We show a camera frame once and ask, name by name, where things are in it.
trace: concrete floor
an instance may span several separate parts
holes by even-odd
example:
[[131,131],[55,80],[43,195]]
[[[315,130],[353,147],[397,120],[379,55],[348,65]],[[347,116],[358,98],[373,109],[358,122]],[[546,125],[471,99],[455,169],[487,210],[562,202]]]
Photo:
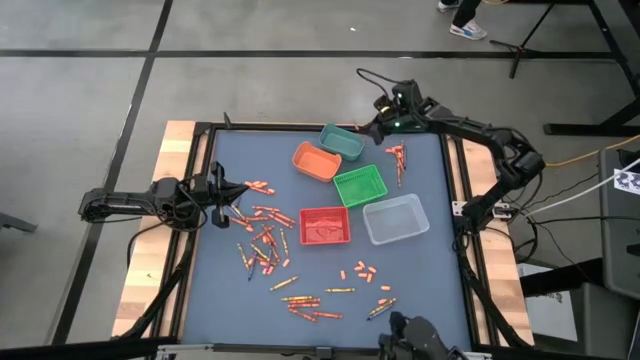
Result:
[[[640,46],[616,2],[600,7],[636,67]],[[0,0],[0,49],[147,49],[162,0]],[[481,6],[491,38],[519,43],[541,5]],[[434,0],[183,0],[175,2],[161,49],[493,51],[447,33],[452,14]],[[540,50],[604,51],[585,7],[557,6],[530,43]],[[0,210],[39,224],[36,234],[0,232],[0,347],[38,345],[60,300],[85,231],[81,195],[101,184],[143,59],[0,58]],[[150,181],[167,120],[364,123],[375,87],[357,67],[415,78],[459,115],[523,131],[549,162],[619,139],[547,137],[546,122],[597,123],[632,99],[613,62],[527,61],[517,78],[499,60],[158,59],[117,189]],[[539,197],[596,171],[595,159],[545,172]],[[598,213],[593,193],[543,218]],[[125,248],[137,224],[105,227],[69,340],[108,338],[126,274]],[[600,255],[599,224],[549,228],[575,261]],[[511,227],[516,242],[528,226]],[[545,233],[536,260],[567,263]]]

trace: orange bin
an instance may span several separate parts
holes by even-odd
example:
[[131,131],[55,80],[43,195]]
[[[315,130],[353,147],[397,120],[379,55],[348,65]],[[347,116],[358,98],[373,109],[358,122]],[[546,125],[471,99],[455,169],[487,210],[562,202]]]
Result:
[[329,182],[338,172],[342,157],[330,154],[305,141],[293,154],[293,165],[303,174],[307,174],[320,181]]

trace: teal bin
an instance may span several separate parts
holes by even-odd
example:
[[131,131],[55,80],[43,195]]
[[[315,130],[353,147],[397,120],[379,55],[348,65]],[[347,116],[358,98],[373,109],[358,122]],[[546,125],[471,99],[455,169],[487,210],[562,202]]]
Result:
[[320,133],[320,147],[340,154],[347,161],[355,161],[364,149],[364,139],[358,134],[340,129],[334,123],[328,123]]

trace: blue table surface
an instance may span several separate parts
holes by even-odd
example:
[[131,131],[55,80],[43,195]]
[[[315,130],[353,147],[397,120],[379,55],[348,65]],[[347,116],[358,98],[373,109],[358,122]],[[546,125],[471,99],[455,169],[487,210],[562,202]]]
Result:
[[[225,168],[232,182],[267,181],[275,196],[247,191],[240,210],[253,213],[251,205],[273,206],[298,218],[301,208],[341,206],[333,182],[323,183],[297,171],[291,158],[298,145],[318,146],[319,133],[220,131],[213,158]],[[404,140],[407,171],[402,188],[396,185],[395,160],[384,149]],[[431,224],[419,236],[374,246],[367,235],[362,207],[349,209],[351,242],[342,245],[302,246],[299,228],[285,229],[291,263],[278,266],[270,276],[258,269],[247,281],[236,243],[247,254],[249,242],[259,231],[248,233],[231,224],[219,229],[210,223],[200,230],[195,265],[187,299],[184,344],[224,343],[265,346],[331,346],[376,348],[378,335],[389,333],[388,314],[365,321],[380,298],[396,297],[394,310],[405,316],[424,316],[438,329],[447,346],[470,350],[462,285],[455,253],[451,249],[451,204],[444,173],[440,140],[435,135],[393,135],[381,146],[367,139],[360,158],[343,161],[338,174],[375,164],[389,189],[376,200],[414,193],[419,196]],[[279,241],[279,224],[274,231]],[[378,272],[371,284],[358,278],[354,266],[361,260]],[[345,270],[347,279],[340,279]],[[293,284],[270,292],[269,288],[294,275]],[[392,287],[384,292],[380,286]],[[325,288],[355,287],[355,293],[328,294]],[[281,297],[313,295],[322,298],[318,311],[344,314],[341,320],[302,319],[287,310]]]

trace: wooden table frame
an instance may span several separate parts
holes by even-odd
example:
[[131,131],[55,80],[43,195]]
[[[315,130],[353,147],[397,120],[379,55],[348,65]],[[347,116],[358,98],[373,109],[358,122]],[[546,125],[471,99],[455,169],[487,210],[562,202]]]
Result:
[[[206,173],[213,152],[215,130],[224,126],[224,124],[194,121],[169,121],[156,161],[153,180],[162,177],[180,179],[198,172]],[[233,125],[233,129],[237,130],[274,130],[274,127],[282,127],[283,130],[294,129],[294,131],[319,131],[322,125]],[[444,159],[448,164],[446,168],[452,185],[451,195],[455,197],[454,200],[464,200],[470,196],[485,193],[496,181],[493,160],[488,149],[468,141],[454,141],[445,137],[441,139]],[[146,217],[142,220],[140,227],[145,228],[157,222],[157,218]],[[504,222],[494,220],[490,226],[508,233]],[[133,248],[113,335],[122,334],[133,325],[175,268],[185,245],[195,247],[196,241],[195,233],[179,234],[166,227],[158,227],[138,237]],[[476,271],[479,278],[489,287],[492,299],[509,324],[521,338],[533,344],[533,335],[511,241],[503,234],[487,230],[480,232],[475,245],[469,247],[468,257],[475,269],[478,264],[483,265],[480,267],[480,272]],[[145,332],[145,336],[177,335],[178,338],[181,337],[186,312],[186,306],[183,305],[186,303],[185,295],[188,294],[188,287],[189,281],[181,281],[165,303],[161,321],[156,319]],[[473,299],[472,301],[465,299],[468,307],[467,318],[470,318],[470,325],[475,324],[475,330],[470,331],[472,344],[506,345],[492,323],[487,322],[478,298],[475,295],[471,298],[469,289],[465,289],[465,296]]]

